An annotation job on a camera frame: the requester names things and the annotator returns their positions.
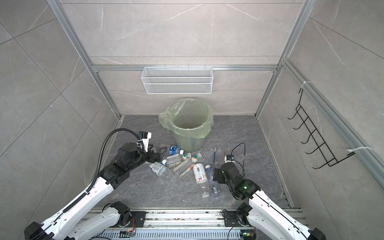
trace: white wire basket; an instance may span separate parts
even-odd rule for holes
[[[205,66],[146,67],[141,80],[148,94],[208,94],[214,74]]]

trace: dark gray floor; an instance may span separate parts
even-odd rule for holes
[[[205,144],[199,151],[203,155],[201,163],[211,163],[214,149],[220,145],[225,154],[241,142],[247,146],[245,158],[245,178],[258,184],[265,193],[281,208],[288,208],[287,201],[278,182],[272,160],[266,148],[262,133],[254,116],[214,116],[214,127],[206,137]],[[152,132],[150,143],[174,144],[171,132],[164,129],[158,116],[129,115],[125,116],[121,127],[138,131]],[[119,132],[108,159],[116,155],[117,149],[125,142],[136,142],[127,132]],[[243,148],[238,147],[234,154],[242,160]],[[226,185],[222,185],[222,195],[218,198],[203,199],[198,192],[194,175],[189,172],[181,179],[170,182],[152,173],[146,164],[131,172],[115,191],[98,203],[104,206],[109,202],[121,201],[130,208],[237,208],[241,201],[235,200]]]

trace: gray tile wall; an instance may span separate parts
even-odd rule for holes
[[[381,159],[383,9],[381,0],[319,0],[290,56]]]
[[[118,65],[276,64],[303,1],[61,2],[93,63]],[[272,72],[214,72],[208,95],[148,95],[140,72],[100,75],[122,114],[159,114],[182,98],[215,114],[254,114]]]
[[[2,4],[0,55],[0,238],[24,239],[88,184],[116,119],[45,0]]]
[[[289,56],[382,159],[383,4],[318,0]],[[302,207],[309,225],[321,226],[327,238],[381,239],[384,190],[364,164],[352,156],[332,167],[313,169],[325,163],[321,153],[305,154],[316,145],[312,139],[301,143],[309,132],[304,127],[293,130],[302,123],[297,116],[288,120],[295,113],[299,88],[283,71],[260,118],[295,207]],[[335,157],[346,157],[349,146],[305,93],[301,103]]]
[[[271,78],[271,71],[215,71],[211,94],[147,94],[140,71],[100,72],[121,114],[159,114],[173,102],[195,98],[214,114],[252,115]]]
[[[311,228],[317,227],[327,239],[380,239],[384,224],[381,207],[384,190],[364,164],[352,156],[332,167],[325,163],[308,130],[296,115],[292,120],[300,95],[300,84],[283,70],[275,85],[260,122],[277,161],[295,207],[301,207]],[[320,131],[335,157],[346,157],[349,146],[303,93],[301,104]],[[314,126],[306,121],[312,130]],[[317,142],[320,136],[315,135]],[[330,153],[322,147],[326,157]]]

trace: plastic bottle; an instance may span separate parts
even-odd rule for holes
[[[179,165],[183,160],[186,160],[187,158],[191,158],[191,153],[187,152],[187,153],[184,153],[183,155],[181,154],[171,155],[163,159],[161,163],[164,166],[167,166],[168,168],[174,168],[177,165]]]
[[[203,198],[209,197],[209,185],[207,174],[205,173],[204,165],[197,163],[193,167],[196,183],[199,185],[199,190]]]
[[[184,150],[181,150],[178,146],[176,145],[172,145],[170,148],[169,148],[169,154],[170,155],[175,155],[175,154],[183,154],[184,153]]]
[[[202,157],[203,156],[201,153],[196,153],[196,155],[192,158],[187,158],[186,160],[182,161],[177,167],[173,169],[173,172],[179,177],[184,176],[193,168],[194,164],[197,163],[198,160],[202,159]]]
[[[215,147],[214,167],[220,168],[224,164],[224,150],[222,146]]]
[[[151,163],[149,166],[149,169],[151,169],[157,176],[163,177],[167,180],[172,178],[174,176],[173,171],[167,168],[166,166],[162,165],[159,162]]]
[[[211,167],[211,165],[206,165],[205,166],[205,172],[207,174],[207,179],[208,179],[208,185],[209,185],[209,189],[211,191],[211,194],[213,195],[213,197],[218,197],[220,196],[220,184],[213,181],[213,177],[214,177],[214,172],[213,172],[213,168]]]

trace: white plastic bottle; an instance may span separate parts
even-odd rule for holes
[[[170,148],[169,148],[169,154],[170,155],[175,155],[175,154],[183,154],[184,153],[184,150],[181,150],[178,146],[176,145],[172,145]]]
[[[205,173],[204,165],[197,163],[193,167],[196,183],[199,185],[199,190],[203,198],[209,197],[209,185],[207,175]]]
[[[151,163],[149,166],[149,169],[151,169],[157,176],[163,177],[167,180],[172,178],[174,176],[172,170],[167,168],[166,166],[162,165],[159,162]]]
[[[187,158],[191,158],[191,153],[187,152],[183,155],[181,154],[175,154],[166,157],[161,163],[168,167],[168,168],[174,168],[177,165],[179,165],[183,160],[186,160]]]
[[[186,160],[182,161],[177,167],[173,169],[173,172],[179,177],[184,176],[193,168],[194,164],[197,163],[198,160],[202,159],[202,157],[203,156],[201,153],[196,153],[196,155],[192,158],[187,158]]]

